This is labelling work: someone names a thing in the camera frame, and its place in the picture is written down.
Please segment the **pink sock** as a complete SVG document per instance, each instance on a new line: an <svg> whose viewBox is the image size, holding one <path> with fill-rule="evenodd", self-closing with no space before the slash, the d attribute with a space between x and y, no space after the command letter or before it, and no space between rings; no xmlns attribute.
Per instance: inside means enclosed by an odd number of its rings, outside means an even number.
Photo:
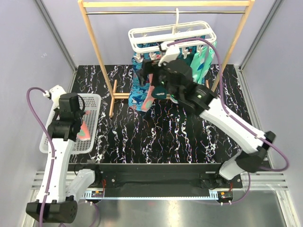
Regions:
<svg viewBox="0 0 303 227"><path fill-rule="evenodd" d="M152 92L154 91L155 89L155 86L152 85L152 79L153 79L153 74L149 74L149 82L150 82L150 85L149 85L149 89L148 89L148 93L147 93L147 96L142 104L142 107L141 107L141 111L143 112L147 112L152 104L153 104L153 101L154 101L154 97L152 96Z"/></svg>
<svg viewBox="0 0 303 227"><path fill-rule="evenodd" d="M80 127L80 132L77 134L77 138L81 141L91 140L89 129L84 121L84 117L88 116L89 114L90 114L90 111L86 110L85 114L82 118L82 125Z"/></svg>

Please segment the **dark teal sock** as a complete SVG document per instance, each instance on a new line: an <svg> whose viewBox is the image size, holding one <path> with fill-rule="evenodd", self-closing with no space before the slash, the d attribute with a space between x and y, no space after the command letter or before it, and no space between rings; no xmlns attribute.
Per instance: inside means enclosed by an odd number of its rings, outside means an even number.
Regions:
<svg viewBox="0 0 303 227"><path fill-rule="evenodd" d="M151 96L155 99L165 100L167 97L167 90L161 86L154 87Z"/></svg>

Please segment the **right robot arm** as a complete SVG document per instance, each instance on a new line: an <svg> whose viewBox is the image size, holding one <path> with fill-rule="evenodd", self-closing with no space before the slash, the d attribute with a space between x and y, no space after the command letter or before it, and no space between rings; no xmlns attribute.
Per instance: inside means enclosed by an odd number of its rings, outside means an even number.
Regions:
<svg viewBox="0 0 303 227"><path fill-rule="evenodd" d="M255 173L263 168L263 160L276 135L248 124L209 88L194 82L192 69L185 62L173 60L159 66L157 60L144 60L135 74L141 86L151 76L151 85L165 88L187 112L214 124L240 146L241 151L223 162L215 175L219 187L228 186L243 172Z"/></svg>

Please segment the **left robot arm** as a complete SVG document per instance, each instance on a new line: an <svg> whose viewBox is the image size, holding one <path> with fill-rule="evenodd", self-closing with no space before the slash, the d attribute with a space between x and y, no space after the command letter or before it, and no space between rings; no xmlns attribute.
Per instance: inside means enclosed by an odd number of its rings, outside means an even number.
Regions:
<svg viewBox="0 0 303 227"><path fill-rule="evenodd" d="M36 201L27 204L26 213L38 221L39 226L44 223L72 223L76 218L79 200L88 186L98 187L102 183L100 173L93 169L82 169L66 185L69 159L83 125L85 103L80 95L67 93L59 85L49 90L41 89L55 106L55 115L45 127L30 100L33 90L35 87L27 91L27 103L48 139L48 156Z"/></svg>

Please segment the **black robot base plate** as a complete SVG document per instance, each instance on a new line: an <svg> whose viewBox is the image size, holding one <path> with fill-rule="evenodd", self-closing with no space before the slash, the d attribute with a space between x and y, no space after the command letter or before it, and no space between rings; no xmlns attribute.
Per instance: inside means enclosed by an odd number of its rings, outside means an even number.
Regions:
<svg viewBox="0 0 303 227"><path fill-rule="evenodd" d="M216 200L219 191L269 191L270 172L219 176L220 164L69 164L68 179L82 169L98 171L97 182L83 197L88 200Z"/></svg>

